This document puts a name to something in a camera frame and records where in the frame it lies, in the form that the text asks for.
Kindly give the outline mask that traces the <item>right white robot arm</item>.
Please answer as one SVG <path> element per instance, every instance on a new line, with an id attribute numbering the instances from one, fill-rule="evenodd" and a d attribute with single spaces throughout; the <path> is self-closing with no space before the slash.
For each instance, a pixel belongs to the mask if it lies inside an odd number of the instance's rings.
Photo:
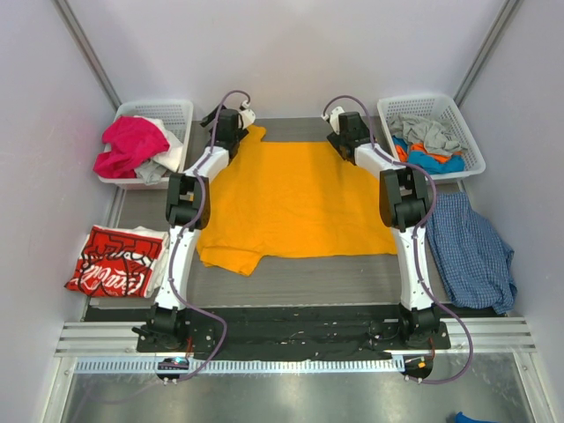
<path id="1" fill-rule="evenodd" d="M 386 153 L 359 113 L 336 107 L 322 118 L 331 126 L 327 139 L 339 156 L 379 182 L 380 217 L 396 243 L 401 278 L 397 334 L 403 345 L 419 347 L 440 329 L 428 284 L 424 223 L 432 202 L 426 177 Z"/>

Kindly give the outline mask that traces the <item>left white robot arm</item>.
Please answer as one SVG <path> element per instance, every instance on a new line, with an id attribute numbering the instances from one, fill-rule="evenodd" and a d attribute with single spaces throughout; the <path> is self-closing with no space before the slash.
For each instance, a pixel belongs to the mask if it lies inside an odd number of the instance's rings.
<path id="1" fill-rule="evenodd" d="M 256 114 L 249 108 L 218 108 L 211 139 L 189 169 L 169 177 L 166 218 L 170 224 L 168 259 L 164 276 L 146 323 L 135 328 L 142 351 L 181 350 L 189 340 L 186 290 L 190 266 L 202 230 L 211 216 L 211 182 L 228 167 L 249 133 Z"/>

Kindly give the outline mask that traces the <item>orange yellow t shirt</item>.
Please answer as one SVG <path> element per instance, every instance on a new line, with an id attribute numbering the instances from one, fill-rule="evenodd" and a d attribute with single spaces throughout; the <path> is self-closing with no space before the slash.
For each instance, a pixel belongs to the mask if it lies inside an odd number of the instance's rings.
<path id="1" fill-rule="evenodd" d="M 328 142 L 267 142 L 251 126 L 210 187 L 200 260 L 243 276 L 267 256 L 395 255 L 379 213 L 379 182 Z"/>

